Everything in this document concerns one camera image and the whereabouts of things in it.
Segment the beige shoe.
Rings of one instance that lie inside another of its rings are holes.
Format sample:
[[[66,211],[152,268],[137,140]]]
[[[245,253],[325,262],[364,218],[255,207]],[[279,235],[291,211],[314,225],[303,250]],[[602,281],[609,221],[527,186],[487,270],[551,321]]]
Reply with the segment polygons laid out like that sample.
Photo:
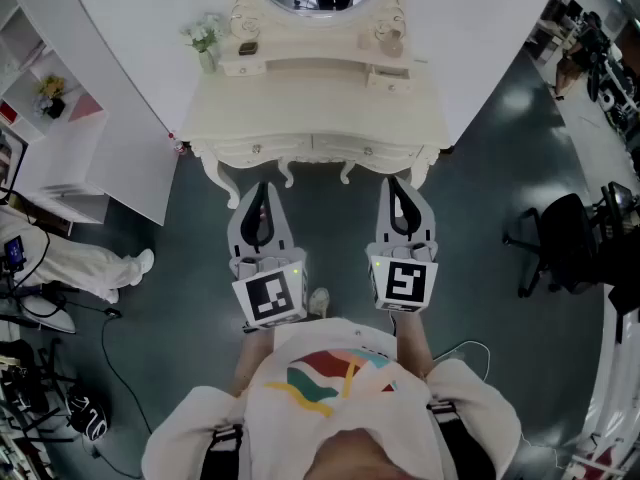
[[[317,288],[313,291],[309,298],[308,312],[313,317],[325,319],[327,317],[329,305],[329,291],[326,288]]]

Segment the black and white helmet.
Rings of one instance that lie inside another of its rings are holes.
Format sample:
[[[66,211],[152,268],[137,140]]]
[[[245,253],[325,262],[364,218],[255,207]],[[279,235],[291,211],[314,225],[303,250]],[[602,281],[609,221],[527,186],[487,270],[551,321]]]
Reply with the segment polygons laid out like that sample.
[[[65,405],[69,425],[90,441],[102,438],[109,430],[106,412],[82,386],[73,385],[67,390]]]

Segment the white shelf cabinet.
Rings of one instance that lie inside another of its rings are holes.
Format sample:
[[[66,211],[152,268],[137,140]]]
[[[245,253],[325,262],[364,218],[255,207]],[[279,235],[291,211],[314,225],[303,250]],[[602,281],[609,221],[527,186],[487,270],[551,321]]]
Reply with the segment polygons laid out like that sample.
[[[49,75],[65,80],[58,119],[34,111]],[[76,2],[0,0],[1,104],[26,144],[22,194],[73,222],[103,223],[115,200],[163,224],[176,167],[166,129]]]

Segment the blue screen device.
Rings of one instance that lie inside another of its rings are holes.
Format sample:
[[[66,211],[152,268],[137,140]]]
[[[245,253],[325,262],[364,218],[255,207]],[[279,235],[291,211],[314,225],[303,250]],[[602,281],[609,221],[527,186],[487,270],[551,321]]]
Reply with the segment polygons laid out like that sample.
[[[9,272],[21,271],[26,263],[24,247],[20,236],[4,244],[5,264]]]

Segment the person's left forearm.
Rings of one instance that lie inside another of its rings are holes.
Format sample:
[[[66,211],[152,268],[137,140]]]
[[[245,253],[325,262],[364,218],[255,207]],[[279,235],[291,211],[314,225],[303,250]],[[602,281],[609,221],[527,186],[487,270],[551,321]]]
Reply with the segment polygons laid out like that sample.
[[[275,329],[255,330],[244,336],[230,394],[239,397],[249,386],[261,363],[273,353]]]

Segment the black office chair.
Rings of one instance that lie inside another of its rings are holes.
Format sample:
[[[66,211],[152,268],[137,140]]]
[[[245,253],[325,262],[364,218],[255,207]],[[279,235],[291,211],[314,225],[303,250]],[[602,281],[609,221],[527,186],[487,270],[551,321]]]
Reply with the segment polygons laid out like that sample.
[[[530,207],[519,215],[531,218],[538,237],[536,244],[512,237],[505,232],[502,242],[538,257],[531,280],[519,286],[520,298],[534,292],[544,274],[549,274],[549,290],[565,290],[579,295],[598,284],[598,243],[587,209],[575,193],[564,195],[540,212]]]

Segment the person's right hand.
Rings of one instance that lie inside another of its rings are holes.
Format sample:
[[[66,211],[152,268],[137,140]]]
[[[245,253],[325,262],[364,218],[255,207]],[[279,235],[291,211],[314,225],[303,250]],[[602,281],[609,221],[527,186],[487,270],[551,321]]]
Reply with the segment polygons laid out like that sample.
[[[434,241],[427,241],[390,247],[385,249],[381,255],[395,259],[431,263],[435,260],[437,251],[438,244]]]

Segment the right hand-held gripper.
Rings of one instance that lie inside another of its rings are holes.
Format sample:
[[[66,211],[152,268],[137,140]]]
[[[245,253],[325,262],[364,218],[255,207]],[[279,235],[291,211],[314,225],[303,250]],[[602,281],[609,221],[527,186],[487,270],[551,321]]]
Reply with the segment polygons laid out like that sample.
[[[438,264],[382,256],[402,236],[408,241],[431,241],[436,236],[435,214],[408,182],[389,176],[382,181],[375,238],[366,248],[368,275],[377,309],[421,312],[429,305]]]

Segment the pink glass bottle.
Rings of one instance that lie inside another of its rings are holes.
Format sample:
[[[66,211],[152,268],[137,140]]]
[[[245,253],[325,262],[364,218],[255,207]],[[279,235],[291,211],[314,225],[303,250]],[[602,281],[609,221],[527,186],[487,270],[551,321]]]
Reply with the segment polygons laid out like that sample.
[[[401,32],[393,29],[386,33],[384,37],[379,40],[379,46],[385,56],[389,58],[400,58],[404,52]]]

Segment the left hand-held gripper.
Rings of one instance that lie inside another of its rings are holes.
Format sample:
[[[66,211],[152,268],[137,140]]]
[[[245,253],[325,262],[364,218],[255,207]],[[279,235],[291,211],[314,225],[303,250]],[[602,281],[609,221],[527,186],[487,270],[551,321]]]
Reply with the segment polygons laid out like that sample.
[[[272,183],[257,183],[240,199],[227,227],[227,239],[231,259],[275,256],[291,261],[276,270],[232,282],[247,326],[268,329],[304,319],[308,313],[307,254],[293,244]]]

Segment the white patterned shirt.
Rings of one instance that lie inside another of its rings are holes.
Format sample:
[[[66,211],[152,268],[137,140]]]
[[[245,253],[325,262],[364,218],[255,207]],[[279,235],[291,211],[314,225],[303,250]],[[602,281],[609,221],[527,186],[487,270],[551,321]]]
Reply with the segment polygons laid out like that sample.
[[[196,387],[152,433],[144,480],[502,480],[513,406],[462,360],[422,380],[396,352],[342,318],[275,328],[239,397]]]

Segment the person's left hand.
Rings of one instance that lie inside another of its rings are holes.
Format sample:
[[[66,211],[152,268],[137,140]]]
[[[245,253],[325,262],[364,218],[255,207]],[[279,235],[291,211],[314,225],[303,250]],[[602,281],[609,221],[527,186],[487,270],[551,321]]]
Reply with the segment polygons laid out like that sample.
[[[244,257],[233,258],[229,266],[237,280],[253,277],[259,273],[270,272],[290,264],[291,261],[284,257]]]

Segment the cream small drawer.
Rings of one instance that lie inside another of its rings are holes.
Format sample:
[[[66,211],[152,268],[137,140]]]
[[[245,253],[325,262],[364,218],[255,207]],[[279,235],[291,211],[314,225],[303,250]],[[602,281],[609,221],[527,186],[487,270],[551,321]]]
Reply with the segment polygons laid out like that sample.
[[[265,74],[267,71],[265,61],[240,57],[223,57],[220,60],[220,66],[229,77],[256,76]]]
[[[413,80],[409,69],[371,64],[368,66],[366,86],[385,93],[405,94],[412,91]]]

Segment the black metal cart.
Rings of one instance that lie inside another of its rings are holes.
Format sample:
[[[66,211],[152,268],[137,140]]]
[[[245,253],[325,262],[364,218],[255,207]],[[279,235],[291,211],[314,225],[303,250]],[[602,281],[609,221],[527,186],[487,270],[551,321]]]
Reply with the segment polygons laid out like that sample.
[[[601,187],[602,197],[596,215],[604,241],[620,238],[640,229],[640,196],[611,181]]]

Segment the yellow flowers in pot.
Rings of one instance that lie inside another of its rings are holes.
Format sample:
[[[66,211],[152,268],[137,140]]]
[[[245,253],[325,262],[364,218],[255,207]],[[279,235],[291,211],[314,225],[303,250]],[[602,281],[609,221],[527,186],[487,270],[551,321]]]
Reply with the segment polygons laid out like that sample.
[[[49,75],[40,82],[33,100],[34,111],[40,116],[58,119],[66,104],[63,101],[65,80],[63,77]]]

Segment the cream wide drawer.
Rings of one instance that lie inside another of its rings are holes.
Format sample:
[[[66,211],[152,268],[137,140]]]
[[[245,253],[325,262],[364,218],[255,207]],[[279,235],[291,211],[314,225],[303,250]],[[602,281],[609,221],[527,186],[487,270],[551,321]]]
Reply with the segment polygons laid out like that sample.
[[[221,162],[241,169],[284,157],[306,155],[312,148],[312,138],[310,134],[284,134],[209,141],[208,145]]]
[[[314,134],[312,142],[313,149],[323,155],[379,169],[406,169],[412,165],[422,149],[420,145],[387,144],[352,136],[326,134]]]

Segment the cream dressing table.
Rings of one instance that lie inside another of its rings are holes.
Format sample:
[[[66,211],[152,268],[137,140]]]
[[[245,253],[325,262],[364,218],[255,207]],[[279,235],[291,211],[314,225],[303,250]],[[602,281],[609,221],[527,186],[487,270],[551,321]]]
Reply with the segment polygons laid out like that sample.
[[[335,158],[312,148],[306,155],[276,162],[287,184],[294,162],[338,163],[341,178],[355,166],[381,174],[406,172],[421,186],[439,155],[453,145],[428,64],[414,57],[406,10],[409,0],[365,0],[338,12],[302,13],[273,0],[232,0],[229,33],[221,44],[217,70],[201,77],[190,102],[181,138],[201,161],[209,179],[228,193],[228,205],[240,199],[209,141],[284,134],[352,136],[380,143],[422,147],[412,165],[379,169]],[[385,56],[379,40],[393,29],[402,34],[400,58]],[[259,44],[252,56],[239,46]],[[223,57],[266,62],[265,74],[226,76]],[[369,65],[409,69],[410,93],[368,89]]]

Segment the white flowers in vase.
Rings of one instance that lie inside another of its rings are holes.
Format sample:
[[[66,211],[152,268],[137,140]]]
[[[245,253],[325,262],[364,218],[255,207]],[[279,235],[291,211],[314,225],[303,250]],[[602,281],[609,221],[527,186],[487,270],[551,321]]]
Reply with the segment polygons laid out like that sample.
[[[214,73],[221,56],[221,42],[227,35],[223,17],[217,13],[204,13],[199,20],[182,27],[180,34],[197,52],[203,72]]]

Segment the person's right forearm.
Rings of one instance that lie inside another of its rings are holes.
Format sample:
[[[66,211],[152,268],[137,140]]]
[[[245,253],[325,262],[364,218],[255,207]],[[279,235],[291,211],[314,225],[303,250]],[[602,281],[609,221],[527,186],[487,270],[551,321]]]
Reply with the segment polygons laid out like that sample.
[[[414,376],[425,380],[435,363],[419,313],[396,313],[397,361]]]

